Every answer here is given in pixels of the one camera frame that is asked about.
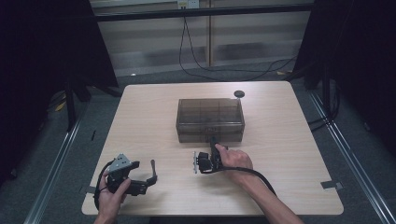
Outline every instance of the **black stand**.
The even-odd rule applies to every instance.
[[[326,118],[331,121],[332,117],[332,109],[330,106],[330,72],[329,65],[326,63],[324,66],[324,73],[322,79],[322,97],[323,97],[323,108],[326,113]]]
[[[113,91],[109,87],[105,87],[97,83],[94,83],[87,77],[73,76],[73,75],[67,76],[67,80],[65,83],[65,94],[66,94],[66,103],[67,103],[67,116],[69,122],[67,127],[68,132],[72,130],[77,120],[73,93],[76,94],[77,98],[81,102],[88,102],[91,100],[91,94],[87,90],[87,86],[94,86],[96,89],[101,90],[114,97],[122,96],[120,92]]]

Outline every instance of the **black wire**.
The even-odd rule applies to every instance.
[[[271,190],[271,192],[273,192],[274,195],[276,196],[275,190],[272,187],[272,185],[270,184],[270,182],[267,180],[267,178],[265,178],[264,175],[260,174],[259,172],[255,171],[255,170],[252,170],[252,169],[248,169],[248,168],[245,168],[245,167],[221,167],[218,170],[212,170],[212,171],[209,171],[209,172],[203,171],[202,174],[214,174],[216,172],[230,171],[230,170],[242,171],[242,172],[247,172],[247,173],[256,175],[259,179],[262,180],[262,182],[264,182],[264,184],[267,186],[267,188],[269,190]]]
[[[311,125],[311,124],[317,123],[319,121],[325,121],[324,123],[322,123],[318,127],[312,129],[311,133],[319,130],[320,128],[330,124],[331,122],[333,122],[335,120],[335,118],[338,115],[340,104],[341,104],[341,93],[340,93],[340,91],[341,91],[340,87],[338,85],[335,85],[335,93],[334,93],[334,96],[332,98],[332,108],[334,108],[334,110],[332,111],[332,113],[328,117],[322,118],[322,119],[316,119],[316,120],[308,122],[308,125]]]
[[[192,57],[193,57],[193,59],[195,60],[195,63],[196,63],[201,69],[206,70],[206,71],[209,71],[209,72],[225,72],[225,71],[232,71],[232,72],[252,72],[252,73],[259,73],[259,72],[261,72],[261,74],[259,74],[259,75],[256,76],[256,77],[249,78],[249,79],[245,79],[245,80],[239,80],[239,81],[250,81],[250,80],[256,79],[256,78],[258,78],[258,77],[262,77],[262,76],[264,76],[265,74],[267,74],[267,73],[269,73],[269,72],[275,72],[275,71],[277,71],[277,70],[279,70],[279,69],[285,67],[287,64],[289,64],[291,61],[293,61],[293,60],[297,57],[297,56],[294,56],[294,57],[292,57],[291,59],[286,59],[286,60],[288,60],[288,61],[287,61],[285,64],[283,64],[281,67],[279,67],[279,68],[277,68],[277,69],[274,69],[274,70],[270,70],[271,67],[272,67],[275,63],[282,62],[282,61],[286,61],[286,60],[285,60],[285,59],[282,59],[282,60],[278,60],[278,61],[272,62],[272,63],[270,64],[270,66],[267,68],[267,70],[264,71],[264,72],[263,72],[263,71],[258,71],[258,70],[243,70],[243,69],[208,69],[208,68],[204,68],[204,67],[202,67],[202,66],[198,63],[198,61],[196,60],[195,53],[194,53],[194,50],[193,50],[193,47],[192,47],[192,42],[191,42],[191,36],[190,36],[189,25],[187,24],[186,18],[184,18],[184,27],[183,27],[183,34],[182,34],[182,36],[181,36],[180,50],[179,50],[179,54],[178,54],[178,62],[179,62],[179,64],[180,64],[181,69],[182,69],[185,73],[187,73],[188,75],[190,75],[190,76],[194,76],[194,77],[204,77],[204,78],[208,78],[208,79],[215,80],[215,81],[224,81],[224,82],[230,81],[230,80],[224,80],[224,79],[219,79],[219,78],[206,77],[206,76],[202,76],[202,75],[195,75],[195,74],[192,74],[192,73],[190,73],[190,72],[188,72],[188,71],[185,70],[185,68],[183,67],[183,65],[182,65],[182,63],[181,63],[181,49],[182,49],[182,47],[183,47],[184,34],[185,34],[185,32],[186,32],[186,28],[187,28],[187,34],[188,34],[188,37],[189,37],[189,40],[190,40],[190,48],[191,48]]]
[[[97,209],[98,211],[99,211],[99,195],[100,195],[100,192],[101,192],[103,189],[106,189],[106,188],[107,188],[107,187],[105,187],[105,188],[103,188],[103,189],[99,189],[100,181],[102,180],[102,175],[103,175],[103,173],[105,172],[105,170],[107,169],[107,167],[108,167],[109,165],[111,165],[111,163],[113,163],[113,161],[108,162],[108,163],[105,165],[105,167],[103,167],[102,171],[101,171],[100,174],[99,174],[98,181],[96,182],[96,188],[95,188],[95,193],[93,194],[93,200],[94,200],[94,202],[95,202],[95,206],[96,206],[96,209]]]

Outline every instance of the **dark translucent box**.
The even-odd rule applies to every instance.
[[[241,142],[245,129],[240,99],[180,99],[177,111],[180,143]]]

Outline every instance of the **table top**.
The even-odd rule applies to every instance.
[[[158,181],[146,195],[128,196],[120,214],[134,216],[257,216],[262,211],[221,172],[195,174],[193,152],[210,152],[208,143],[179,143],[176,120],[179,99],[241,99],[245,131],[240,143],[222,143],[244,150],[254,169],[274,187],[279,199],[297,215],[339,215],[344,206],[335,189],[323,189],[331,180],[326,165],[289,82],[211,82],[131,85],[125,88],[111,125],[91,186],[108,161],[123,153],[140,167],[135,180],[152,175],[156,161]],[[96,215],[91,194],[82,205]]]

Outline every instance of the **dark floor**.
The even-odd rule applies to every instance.
[[[284,62],[275,64],[279,67]],[[268,63],[227,66],[227,69],[261,69]],[[292,69],[292,64],[282,70]],[[195,75],[209,76],[222,80],[241,80],[256,75],[243,72],[224,71],[211,73],[200,69],[189,70]],[[254,80],[281,80],[283,76],[275,72],[265,74]],[[213,81],[202,77],[189,76],[183,71],[165,72],[135,77],[119,77],[120,89],[126,85],[147,83],[207,82]],[[315,120],[319,113],[314,107],[309,92],[304,89],[302,79],[291,82],[306,119]],[[68,152],[64,166],[56,180],[55,188],[50,195],[40,223],[93,223],[95,217],[81,213],[85,195],[80,188],[90,184],[95,165],[99,159],[106,136],[114,118],[120,98],[109,96],[97,89],[90,88],[92,99],[89,103],[76,102],[83,111],[79,115],[81,122],[78,134]],[[347,142],[360,160],[364,170],[382,194],[392,211],[396,210],[396,158],[384,148],[380,140],[365,130],[363,120],[350,103],[341,97],[341,105],[336,123],[343,132]],[[67,115],[65,109],[55,112],[49,108],[49,118],[44,129],[35,140],[35,144],[24,157],[18,168],[19,177],[6,182],[0,189],[0,223],[23,223],[35,198],[40,191],[65,138]],[[313,132],[318,148],[333,180],[341,181],[343,189],[338,191],[345,211],[340,216],[301,216],[306,223],[382,223],[370,201],[366,197],[356,177],[351,172],[346,160],[326,127]],[[201,222],[201,217],[167,217],[162,223]],[[216,219],[218,223],[262,223],[262,218]],[[149,223],[148,217],[119,218],[119,223]]]

